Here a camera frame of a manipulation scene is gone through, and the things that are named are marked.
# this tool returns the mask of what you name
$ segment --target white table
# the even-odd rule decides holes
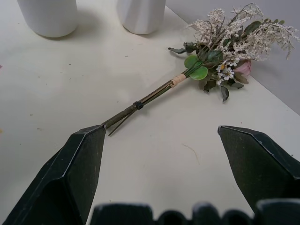
[[[78,10],[78,30],[50,40],[27,27],[16,1],[1,2],[0,223],[72,133],[104,122],[184,69],[185,56],[167,47],[193,40],[193,30],[168,8],[162,28],[144,36],[120,25],[111,0],[80,0]],[[253,73],[260,73],[255,64]],[[105,140],[94,204],[144,202],[155,218],[166,209],[190,218],[199,200],[221,213],[251,214],[217,128],[265,132],[299,160],[300,116],[253,78],[249,83],[222,104],[218,91],[207,95],[187,80],[135,113]]]

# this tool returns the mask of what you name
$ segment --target pink rose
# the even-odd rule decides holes
[[[240,72],[243,75],[249,75],[251,70],[251,60],[246,60],[240,67],[235,68],[233,71]]]

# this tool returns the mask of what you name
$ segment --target white daisy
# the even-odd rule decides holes
[[[225,68],[223,73],[225,75],[224,80],[228,81],[229,78],[233,78],[234,72],[230,67]]]

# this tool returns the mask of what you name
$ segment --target flower bouquet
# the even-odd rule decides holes
[[[287,50],[288,59],[293,49],[292,38],[300,42],[295,36],[297,30],[284,26],[284,20],[264,19],[260,8],[254,3],[239,9],[233,8],[233,13],[233,18],[227,21],[222,9],[214,9],[208,14],[208,20],[198,20],[189,25],[196,30],[196,41],[185,42],[181,49],[168,48],[177,54],[191,54],[184,61],[187,69],[104,122],[103,125],[109,128],[123,120],[109,135],[134,112],[187,78],[204,82],[203,89],[206,92],[219,87],[224,102],[229,97],[228,87],[240,89],[248,84],[251,61],[267,59],[272,44],[277,43]]]

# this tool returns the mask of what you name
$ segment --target round green leaf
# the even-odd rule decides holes
[[[197,61],[198,61],[197,56],[190,55],[186,58],[186,60],[184,60],[184,66],[190,69]]]
[[[207,76],[208,69],[206,67],[200,67],[195,72],[193,72],[190,77],[196,81],[202,80]]]

